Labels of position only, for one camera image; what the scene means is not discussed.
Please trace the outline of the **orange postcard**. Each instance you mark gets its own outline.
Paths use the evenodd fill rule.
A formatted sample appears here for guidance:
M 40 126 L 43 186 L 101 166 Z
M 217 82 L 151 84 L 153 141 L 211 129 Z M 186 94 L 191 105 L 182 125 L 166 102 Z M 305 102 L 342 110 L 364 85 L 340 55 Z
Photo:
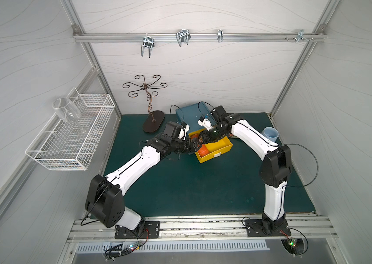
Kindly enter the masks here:
M 198 137 L 199 137 L 199 134 L 194 134 L 194 135 L 191 136 L 192 139 L 194 139 L 194 138 L 197 139 Z M 208 155 L 209 153 L 210 153 L 210 151 L 208 150 L 206 145 L 203 145 L 198 151 L 198 154 L 199 154 L 200 157 L 204 157 L 204 156 Z

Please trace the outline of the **teal drawer cabinet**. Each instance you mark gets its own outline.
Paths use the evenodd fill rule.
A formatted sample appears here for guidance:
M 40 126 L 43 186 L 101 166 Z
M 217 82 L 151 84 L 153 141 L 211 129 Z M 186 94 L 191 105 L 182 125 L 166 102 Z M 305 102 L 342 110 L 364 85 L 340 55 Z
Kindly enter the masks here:
M 215 121 L 210 113 L 212 108 L 208 108 L 203 102 L 192 104 L 190 106 L 176 109 L 176 116 L 179 123 L 185 122 L 189 125 L 189 132 L 196 132 L 204 129 L 203 126 L 198 124 L 201 117 L 210 120 L 211 124 L 214 125 Z

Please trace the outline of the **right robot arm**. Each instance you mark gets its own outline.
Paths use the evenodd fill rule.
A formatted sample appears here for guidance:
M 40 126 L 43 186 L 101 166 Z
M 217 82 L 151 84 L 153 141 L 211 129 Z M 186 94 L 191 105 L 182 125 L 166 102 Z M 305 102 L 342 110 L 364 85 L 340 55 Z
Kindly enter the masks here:
M 261 227 L 267 234 L 278 229 L 285 221 L 284 198 L 288 176 L 292 171 L 291 150 L 278 145 L 254 129 L 240 114 L 228 114 L 222 106 L 211 110 L 214 122 L 200 117 L 198 124 L 205 130 L 199 140 L 215 143 L 232 134 L 246 143 L 262 160 L 259 175 L 265 185 L 265 206 Z

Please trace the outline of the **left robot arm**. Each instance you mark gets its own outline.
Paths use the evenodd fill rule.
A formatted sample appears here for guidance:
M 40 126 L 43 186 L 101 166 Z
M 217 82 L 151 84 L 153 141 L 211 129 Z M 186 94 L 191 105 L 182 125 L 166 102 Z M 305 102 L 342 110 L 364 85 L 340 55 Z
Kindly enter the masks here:
M 168 122 L 163 132 L 148 140 L 126 164 L 106 176 L 96 175 L 90 182 L 85 210 L 105 227 L 120 226 L 141 234 L 145 218 L 126 207 L 128 189 L 150 168 L 172 153 L 195 153 L 202 148 L 198 137 L 187 135 L 187 128 Z

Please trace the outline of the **brown metal jewelry stand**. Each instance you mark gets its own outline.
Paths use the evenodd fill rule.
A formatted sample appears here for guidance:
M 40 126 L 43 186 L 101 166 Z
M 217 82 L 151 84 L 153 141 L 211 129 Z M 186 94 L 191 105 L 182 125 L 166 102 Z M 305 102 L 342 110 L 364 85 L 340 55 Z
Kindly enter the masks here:
M 154 133 L 156 132 L 160 126 L 162 125 L 163 121 L 165 120 L 165 114 L 163 111 L 160 110 L 153 110 L 153 98 L 159 95 L 158 90 L 164 89 L 168 86 L 165 82 L 160 82 L 158 86 L 155 86 L 161 79 L 161 75 L 155 74 L 152 76 L 153 82 L 147 82 L 146 77 L 143 74 L 138 74 L 134 77 L 135 80 L 142 80 L 142 84 L 136 84 L 133 82 L 125 82 L 122 87 L 124 89 L 129 89 L 131 86 L 136 86 L 137 89 L 132 90 L 128 93 L 130 98 L 136 98 L 139 96 L 140 91 L 144 91 L 146 93 L 146 100 L 148 102 L 147 105 L 147 112 L 148 117 L 143 123 L 143 131 L 145 133 Z

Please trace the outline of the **green table mat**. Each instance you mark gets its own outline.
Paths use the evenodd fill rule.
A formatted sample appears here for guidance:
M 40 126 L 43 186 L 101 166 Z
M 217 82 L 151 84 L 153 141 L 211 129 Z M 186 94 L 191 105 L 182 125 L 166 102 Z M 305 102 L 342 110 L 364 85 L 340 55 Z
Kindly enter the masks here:
M 164 130 L 167 114 L 158 132 L 143 131 L 145 114 L 124 114 L 112 145 L 104 175 L 128 162 L 147 140 Z M 125 205 L 145 217 L 189 215 L 261 214 L 265 206 L 265 186 L 259 176 L 261 159 L 239 139 L 231 139 L 232 148 L 220 157 L 199 163 L 195 154 L 169 155 L 149 169 L 127 191 Z M 288 177 L 284 209 L 286 213 L 306 213 L 315 207 L 303 186 L 313 180 L 316 162 L 302 147 L 290 146 L 292 155 L 303 152 L 309 157 L 310 178 L 304 184 L 293 168 Z

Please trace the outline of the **light blue mug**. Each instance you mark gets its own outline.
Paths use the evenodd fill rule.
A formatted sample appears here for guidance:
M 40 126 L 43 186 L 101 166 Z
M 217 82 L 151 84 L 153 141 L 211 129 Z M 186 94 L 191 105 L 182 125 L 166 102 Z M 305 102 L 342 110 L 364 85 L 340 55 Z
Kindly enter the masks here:
M 278 131 L 273 127 L 266 127 L 263 129 L 262 135 L 272 142 L 276 142 L 279 136 Z

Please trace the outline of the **small metal clip hook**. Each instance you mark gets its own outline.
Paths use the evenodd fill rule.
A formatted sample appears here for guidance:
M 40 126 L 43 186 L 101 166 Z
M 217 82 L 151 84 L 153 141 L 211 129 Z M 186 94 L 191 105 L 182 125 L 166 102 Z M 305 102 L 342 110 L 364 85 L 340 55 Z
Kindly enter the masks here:
M 217 41 L 218 43 L 222 43 L 224 38 L 224 32 L 222 29 L 218 30 L 217 32 Z

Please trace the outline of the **double metal hook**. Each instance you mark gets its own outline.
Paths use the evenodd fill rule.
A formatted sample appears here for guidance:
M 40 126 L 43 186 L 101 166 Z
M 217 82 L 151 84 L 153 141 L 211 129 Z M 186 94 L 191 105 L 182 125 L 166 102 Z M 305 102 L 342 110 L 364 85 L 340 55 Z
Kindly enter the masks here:
M 142 45 L 141 45 L 141 56 L 144 57 L 145 51 L 148 51 L 148 57 L 151 57 L 152 50 L 155 47 L 155 40 L 150 37 L 146 36 L 145 38 L 142 39 Z

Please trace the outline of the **white vent strip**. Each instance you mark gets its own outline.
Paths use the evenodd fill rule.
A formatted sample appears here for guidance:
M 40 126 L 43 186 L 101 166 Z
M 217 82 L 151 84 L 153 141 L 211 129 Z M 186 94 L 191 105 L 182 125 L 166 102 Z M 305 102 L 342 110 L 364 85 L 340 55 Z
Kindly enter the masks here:
M 104 254 L 110 248 L 122 251 L 133 242 L 79 243 L 77 254 Z M 179 252 L 240 252 L 268 251 L 270 248 L 263 239 L 254 240 L 179 240 L 148 241 L 139 248 L 138 253 L 179 253 Z

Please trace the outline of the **clear wine glass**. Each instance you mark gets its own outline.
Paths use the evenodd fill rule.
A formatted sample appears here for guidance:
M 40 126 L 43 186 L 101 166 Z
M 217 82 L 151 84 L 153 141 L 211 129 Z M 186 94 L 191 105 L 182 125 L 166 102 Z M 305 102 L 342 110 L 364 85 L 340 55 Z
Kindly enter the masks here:
M 87 131 L 80 125 L 80 118 L 82 117 L 79 108 L 68 97 L 63 97 L 55 100 L 52 107 L 57 116 L 66 123 L 75 124 L 82 134 Z

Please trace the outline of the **round black led puck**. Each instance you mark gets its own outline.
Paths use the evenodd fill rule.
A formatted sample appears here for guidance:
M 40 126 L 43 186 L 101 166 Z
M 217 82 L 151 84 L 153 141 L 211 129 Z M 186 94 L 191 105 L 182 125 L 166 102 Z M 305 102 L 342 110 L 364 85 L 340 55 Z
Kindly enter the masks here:
M 281 243 L 285 250 L 292 255 L 302 255 L 306 251 L 306 245 L 303 239 L 282 239 Z

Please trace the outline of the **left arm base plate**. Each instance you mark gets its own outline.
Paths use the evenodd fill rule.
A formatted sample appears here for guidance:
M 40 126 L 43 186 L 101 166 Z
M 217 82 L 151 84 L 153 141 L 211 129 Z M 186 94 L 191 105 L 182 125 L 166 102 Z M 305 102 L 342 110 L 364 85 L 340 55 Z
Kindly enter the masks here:
M 134 230 L 116 225 L 115 239 L 157 239 L 160 235 L 160 221 L 141 221 Z

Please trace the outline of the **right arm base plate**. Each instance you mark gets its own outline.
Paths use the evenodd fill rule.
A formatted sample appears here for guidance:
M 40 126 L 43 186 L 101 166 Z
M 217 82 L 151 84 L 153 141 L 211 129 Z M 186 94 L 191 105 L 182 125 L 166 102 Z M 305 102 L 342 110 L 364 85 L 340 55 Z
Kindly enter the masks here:
M 242 220 L 248 237 L 285 237 L 291 236 L 287 220 L 283 217 L 276 221 L 267 219 L 250 219 L 245 217 Z

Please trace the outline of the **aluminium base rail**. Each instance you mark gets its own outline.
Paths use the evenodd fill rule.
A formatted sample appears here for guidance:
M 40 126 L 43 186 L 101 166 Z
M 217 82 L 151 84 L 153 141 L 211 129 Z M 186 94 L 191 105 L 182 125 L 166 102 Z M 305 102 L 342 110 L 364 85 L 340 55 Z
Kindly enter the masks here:
M 149 238 L 157 241 L 180 240 L 248 240 L 252 232 L 249 221 L 260 220 L 260 214 L 227 214 L 202 216 L 161 216 L 149 217 L 148 222 L 159 224 L 144 228 L 140 239 Z M 289 213 L 286 215 L 287 227 L 278 234 L 290 232 L 295 238 L 337 238 L 332 222 L 327 216 L 315 213 Z M 68 242 L 110 242 L 118 240 L 134 240 L 131 231 L 122 227 L 107 228 L 100 222 L 81 225 L 75 221 L 68 235 Z

